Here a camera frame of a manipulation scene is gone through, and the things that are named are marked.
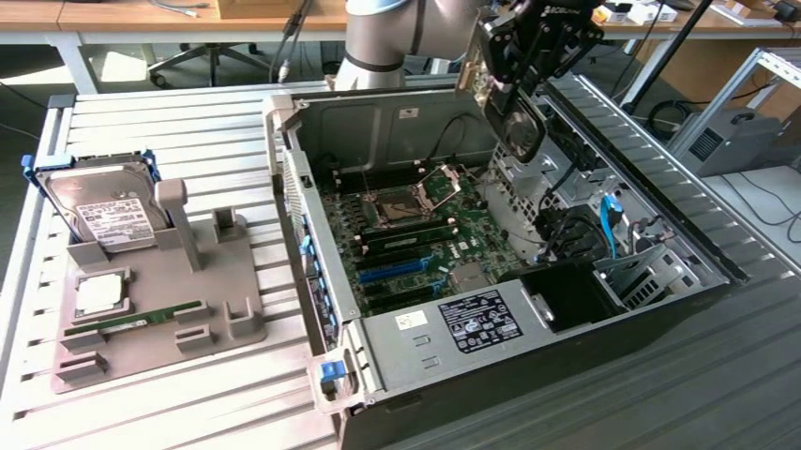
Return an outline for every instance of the desk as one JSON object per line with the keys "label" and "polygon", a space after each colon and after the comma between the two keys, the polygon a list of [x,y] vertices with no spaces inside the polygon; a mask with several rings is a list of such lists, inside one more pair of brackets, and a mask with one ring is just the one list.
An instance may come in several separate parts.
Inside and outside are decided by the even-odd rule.
{"label": "desk", "polygon": [[[42,9],[39,12],[34,10],[43,19],[27,19],[34,2],[43,5],[38,8]],[[81,52],[83,45],[272,42],[281,39],[286,21],[282,18],[222,21],[217,18],[216,7],[202,10],[201,17],[194,19],[154,7],[149,0],[109,0],[102,4],[63,3],[62,0],[0,0],[2,9],[9,9],[11,13],[0,12],[0,43],[50,44],[57,47],[75,79],[78,92],[82,94],[98,93],[94,72]],[[55,27],[53,15],[58,17]],[[632,99],[641,89],[656,61],[665,54],[689,16],[689,12],[680,11],[676,22],[659,23],[655,26],[651,39],[660,40],[660,44],[632,85],[625,101]],[[346,23],[345,0],[317,0],[300,40],[345,40]],[[639,39],[645,35],[648,26],[632,22],[605,24],[604,30],[608,39]],[[709,11],[696,25],[689,39],[790,38],[790,34],[787,27],[741,27],[720,14]],[[147,52],[146,59],[149,63],[153,62],[153,55]],[[446,67],[446,65],[434,66],[440,70]]]}

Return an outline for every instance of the metal slotted platform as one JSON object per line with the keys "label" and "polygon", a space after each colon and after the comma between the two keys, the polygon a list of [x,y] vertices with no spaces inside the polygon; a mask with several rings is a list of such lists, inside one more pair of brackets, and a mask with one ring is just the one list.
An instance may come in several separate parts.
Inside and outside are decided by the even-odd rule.
{"label": "metal slotted platform", "polygon": [[[270,449],[336,448],[332,419],[312,401],[312,350],[268,169],[262,100],[276,92],[286,91],[248,86],[82,96],[73,108],[50,110],[41,155],[147,147],[163,177],[186,179],[190,220],[228,205],[248,218],[269,337],[55,395],[51,363],[69,231],[31,189],[11,261],[19,267],[3,292],[5,307],[22,298],[10,331],[17,323],[2,403],[5,448],[245,448],[256,443]],[[7,319],[13,311],[3,312]]]}
{"label": "metal slotted platform", "polygon": [[[798,275],[592,86],[568,77],[556,85],[754,279],[643,352],[393,448],[801,446]],[[10,361],[3,448],[336,448],[332,420],[312,404],[309,340],[272,199],[261,100],[280,92],[249,86],[83,96],[74,108],[50,110],[41,154],[147,145],[163,175],[187,178],[193,218],[238,207],[250,221],[270,334],[260,344],[57,396],[50,371],[67,230],[31,189],[0,298],[0,370]]]}

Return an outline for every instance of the floor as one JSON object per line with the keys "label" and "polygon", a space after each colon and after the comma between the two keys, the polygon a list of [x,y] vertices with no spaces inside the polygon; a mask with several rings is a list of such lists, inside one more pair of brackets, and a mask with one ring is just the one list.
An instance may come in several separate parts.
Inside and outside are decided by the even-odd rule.
{"label": "floor", "polygon": [[[276,44],[260,43],[260,50],[264,55],[257,57],[269,62],[274,47]],[[248,53],[248,46],[238,46],[236,50]],[[166,58],[178,52],[178,44],[155,46],[158,58]],[[146,63],[139,46],[90,46],[89,54],[103,92],[158,89],[147,78]],[[333,63],[342,59],[344,54],[342,43],[304,44],[293,58],[290,81],[321,80],[325,73],[324,68],[328,72],[336,71],[336,64]],[[629,60],[631,57],[624,54],[620,48],[616,50],[615,47],[599,47],[593,49],[591,57],[587,57],[577,64],[573,71],[588,75],[609,93]],[[0,81],[13,86],[34,101],[47,104],[51,95],[75,93],[70,74],[54,48],[46,46],[2,46],[0,61],[3,61]],[[425,68],[425,58],[410,57],[406,64],[408,73],[424,73]],[[619,90],[628,85],[639,68],[640,64],[635,62],[620,83]],[[209,58],[201,58],[165,70],[162,73],[173,88],[193,88],[209,86],[209,70]],[[229,58],[222,61],[218,76],[221,85],[269,82],[268,74],[262,70]],[[637,112],[647,112],[656,102],[669,98],[680,98],[680,96],[665,83],[659,83],[651,90]],[[17,96],[10,89],[0,86],[0,124],[39,135],[45,116],[45,108],[37,106]],[[6,219],[0,223],[2,281],[6,275],[17,233],[17,220],[23,208],[27,188],[19,162],[23,155],[35,153],[37,140],[0,127],[0,144],[0,217]]]}

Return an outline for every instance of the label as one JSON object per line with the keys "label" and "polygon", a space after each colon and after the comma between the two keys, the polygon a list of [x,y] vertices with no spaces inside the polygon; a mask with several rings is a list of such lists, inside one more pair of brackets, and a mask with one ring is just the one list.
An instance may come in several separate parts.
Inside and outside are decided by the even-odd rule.
{"label": "label", "polygon": [[105,247],[153,239],[153,226],[139,199],[82,204],[78,214]]}
{"label": "label", "polygon": [[524,336],[499,291],[444,303],[440,312],[462,353],[473,353]]}
{"label": "label", "polygon": [[398,112],[398,118],[400,119],[414,119],[418,115],[421,115],[421,109],[420,108],[404,108]]}
{"label": "label", "polygon": [[420,311],[410,312],[409,314],[401,314],[400,316],[396,316],[396,321],[398,322],[398,329],[401,331],[409,330],[416,326],[429,323],[429,320],[426,320],[426,313],[422,309]]}
{"label": "label", "polygon": [[401,246],[408,246],[409,244],[414,244],[417,242],[417,237],[410,237],[408,239],[402,239],[400,241],[390,242],[385,245],[385,248],[396,248]]}
{"label": "label", "polygon": [[109,335],[111,333],[119,333],[121,331],[131,330],[133,328],[139,328],[141,326],[146,326],[147,324],[149,321],[146,321],[145,319],[129,323],[121,323],[119,325],[103,328],[101,330],[101,334]]}

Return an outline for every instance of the table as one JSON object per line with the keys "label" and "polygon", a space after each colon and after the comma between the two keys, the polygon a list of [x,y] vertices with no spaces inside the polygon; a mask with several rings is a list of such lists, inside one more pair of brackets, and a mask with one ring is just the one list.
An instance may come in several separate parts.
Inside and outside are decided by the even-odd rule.
{"label": "table", "polygon": [[[305,82],[87,95],[74,107],[49,111],[39,156],[91,155],[111,147],[147,145],[163,176],[187,178],[193,219],[226,204],[238,206],[250,221],[269,338],[221,355],[53,394],[49,376],[69,233],[31,187],[0,295],[6,447],[233,449],[257,443],[269,449],[336,449],[332,420],[313,409],[304,376],[309,341],[288,282],[265,155],[262,99],[288,92],[285,87],[326,89],[322,82]],[[617,143],[629,136],[619,127],[605,132]],[[653,154],[639,157],[644,154],[637,147],[628,154],[655,183],[676,179]],[[754,275],[751,285],[644,351],[401,442],[393,450],[798,445],[801,280],[728,213],[709,207],[696,193],[683,185],[665,190]]]}
{"label": "table", "polygon": [[[31,8],[34,2],[39,4],[38,8]],[[689,12],[680,11],[676,22],[655,26],[651,39],[661,42],[625,101],[643,87],[656,61],[665,54],[689,16]],[[50,44],[57,47],[82,94],[98,93],[94,72],[81,51],[83,45],[269,42],[281,39],[284,23],[282,18],[221,21],[214,7],[201,11],[201,18],[194,19],[154,7],[149,0],[110,0],[102,4],[63,3],[62,0],[0,1],[0,43]],[[345,1],[317,0],[300,39],[345,40],[346,23]],[[648,26],[628,22],[605,24],[604,29],[608,39],[639,39],[645,35]],[[782,38],[788,33],[786,27],[740,27],[709,11],[689,38],[763,39]],[[146,59],[153,63],[151,52],[146,52]],[[434,73],[446,68],[446,64],[434,65]]]}
{"label": "table", "polygon": [[[322,82],[294,87],[326,88]],[[312,350],[268,170],[262,100],[282,92],[281,86],[262,85],[85,96],[73,107],[49,110],[39,157],[105,154],[113,147],[142,150],[147,144],[162,176],[186,180],[190,220],[229,205],[246,217],[269,336],[230,352],[55,395],[50,372],[70,232],[30,187],[0,302],[5,447],[264,443],[270,449],[336,449],[332,419],[312,400]]]}

